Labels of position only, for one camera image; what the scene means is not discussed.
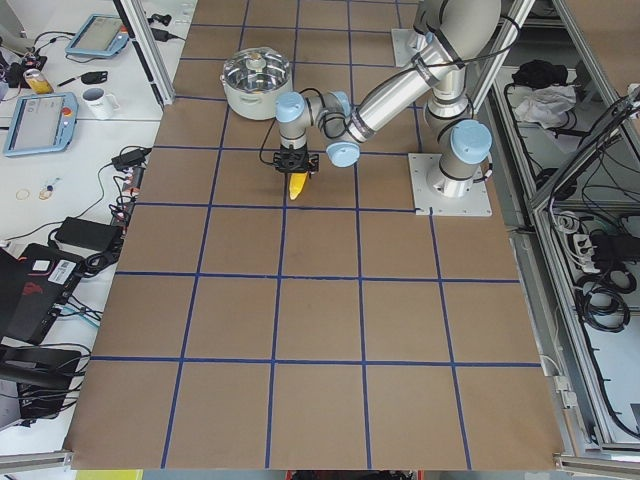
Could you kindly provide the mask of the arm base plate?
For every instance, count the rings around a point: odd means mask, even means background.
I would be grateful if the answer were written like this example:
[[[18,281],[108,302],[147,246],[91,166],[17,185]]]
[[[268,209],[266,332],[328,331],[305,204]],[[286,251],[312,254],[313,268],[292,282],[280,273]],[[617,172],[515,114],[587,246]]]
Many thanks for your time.
[[[466,180],[453,180],[440,169],[440,154],[410,153],[409,173],[417,215],[490,217],[492,208],[480,165]]]
[[[414,29],[392,29],[391,36],[396,67],[408,64],[426,46],[425,35]]]

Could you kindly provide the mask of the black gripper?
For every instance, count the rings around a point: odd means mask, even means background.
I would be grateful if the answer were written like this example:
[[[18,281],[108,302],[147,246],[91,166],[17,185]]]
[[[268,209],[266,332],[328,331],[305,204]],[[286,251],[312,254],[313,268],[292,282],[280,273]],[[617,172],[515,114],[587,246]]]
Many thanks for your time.
[[[310,154],[307,147],[294,149],[281,146],[273,155],[273,164],[280,173],[304,173],[309,177],[319,171],[319,155]]]

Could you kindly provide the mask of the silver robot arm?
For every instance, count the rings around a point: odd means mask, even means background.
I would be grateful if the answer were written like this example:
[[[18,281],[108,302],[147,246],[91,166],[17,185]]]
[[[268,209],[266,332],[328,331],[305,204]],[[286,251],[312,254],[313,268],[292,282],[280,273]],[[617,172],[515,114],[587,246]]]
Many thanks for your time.
[[[270,164],[289,177],[289,198],[296,199],[319,169],[318,156],[307,149],[310,127],[322,133],[333,165],[348,167],[359,159],[363,143],[428,91],[433,92],[432,103],[438,110],[454,109],[449,116],[436,112],[436,117],[448,122],[465,113],[469,102],[464,69],[480,58],[500,13],[499,1],[421,1],[409,40],[415,53],[358,106],[352,107],[343,92],[279,95],[275,122],[280,148]]]

